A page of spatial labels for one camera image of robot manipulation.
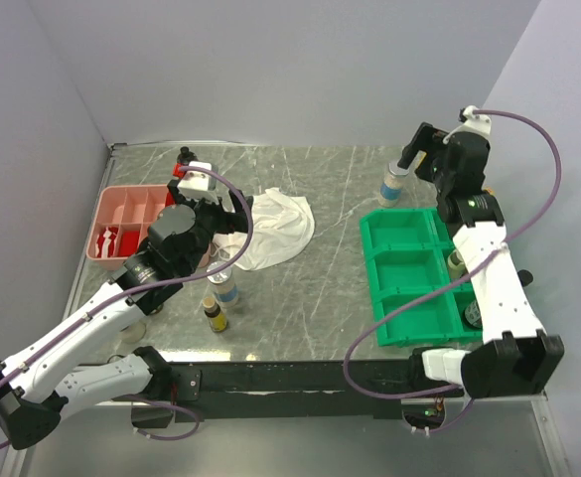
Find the dark sauce bottle black cap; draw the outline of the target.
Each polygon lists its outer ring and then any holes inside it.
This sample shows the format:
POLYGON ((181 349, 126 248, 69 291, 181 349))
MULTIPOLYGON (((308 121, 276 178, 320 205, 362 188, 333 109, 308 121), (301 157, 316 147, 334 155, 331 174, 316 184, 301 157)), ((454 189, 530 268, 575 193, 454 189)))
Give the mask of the dark sauce bottle black cap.
MULTIPOLYGON (((520 282, 522 287, 527 287, 534 280, 533 274, 529 270, 526 270, 526 269, 521 269, 517 273, 517 276, 519 278, 519 282, 520 282)), ((464 311, 462 312, 462 319, 463 319, 463 322, 467 326, 469 326, 473 329, 477 329, 477 330, 483 329, 480 307, 478 305, 477 300, 474 300, 473 302, 471 302, 464 309, 464 311)))

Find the silver lid blue label jar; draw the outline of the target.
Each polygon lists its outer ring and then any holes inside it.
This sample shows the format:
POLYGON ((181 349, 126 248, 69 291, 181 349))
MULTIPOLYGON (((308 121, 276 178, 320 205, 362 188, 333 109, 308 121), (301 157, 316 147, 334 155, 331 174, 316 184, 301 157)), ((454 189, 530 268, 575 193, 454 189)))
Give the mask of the silver lid blue label jar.
POLYGON ((385 208, 392 208, 399 200, 409 170, 398 164, 398 160, 389 161, 379 188, 378 201, 385 208))

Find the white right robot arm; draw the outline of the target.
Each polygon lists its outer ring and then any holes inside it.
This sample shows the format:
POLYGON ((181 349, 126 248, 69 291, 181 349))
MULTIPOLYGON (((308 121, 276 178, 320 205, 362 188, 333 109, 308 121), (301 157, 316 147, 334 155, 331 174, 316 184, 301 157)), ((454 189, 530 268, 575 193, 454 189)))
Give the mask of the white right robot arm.
POLYGON ((474 120, 453 132, 423 122, 398 162, 407 168, 424 155, 415 175, 436 189, 438 215, 471 275, 483 326, 483 343, 471 352, 432 348, 415 358, 407 383, 420 396, 442 382, 472 398, 537 395, 564 355, 562 339, 545 332, 525 296, 502 209, 483 188, 489 133, 474 120))

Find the yellow bottle cork cap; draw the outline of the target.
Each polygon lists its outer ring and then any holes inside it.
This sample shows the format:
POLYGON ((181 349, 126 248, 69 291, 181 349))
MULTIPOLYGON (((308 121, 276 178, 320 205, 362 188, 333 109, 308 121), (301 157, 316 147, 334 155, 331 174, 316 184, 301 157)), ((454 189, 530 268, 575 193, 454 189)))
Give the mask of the yellow bottle cork cap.
POLYGON ((425 158, 427 156, 427 153, 425 151, 419 151, 415 158, 414 158, 414 170, 417 170, 420 165, 424 162, 425 158))

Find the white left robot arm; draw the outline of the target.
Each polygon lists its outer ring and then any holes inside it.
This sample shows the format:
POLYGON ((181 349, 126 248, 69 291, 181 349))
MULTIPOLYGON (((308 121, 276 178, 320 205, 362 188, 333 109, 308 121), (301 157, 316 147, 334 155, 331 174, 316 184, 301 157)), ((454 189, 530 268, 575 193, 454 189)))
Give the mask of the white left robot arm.
POLYGON ((21 450, 46 438, 65 418, 97 403, 137 395, 163 397, 172 368, 151 346, 110 364, 78 371, 93 348, 163 305, 197 270, 217 235, 253 233, 252 198, 235 187, 227 211, 220 198, 175 192, 126 258, 81 308, 29 348, 0 360, 0 428, 21 450))

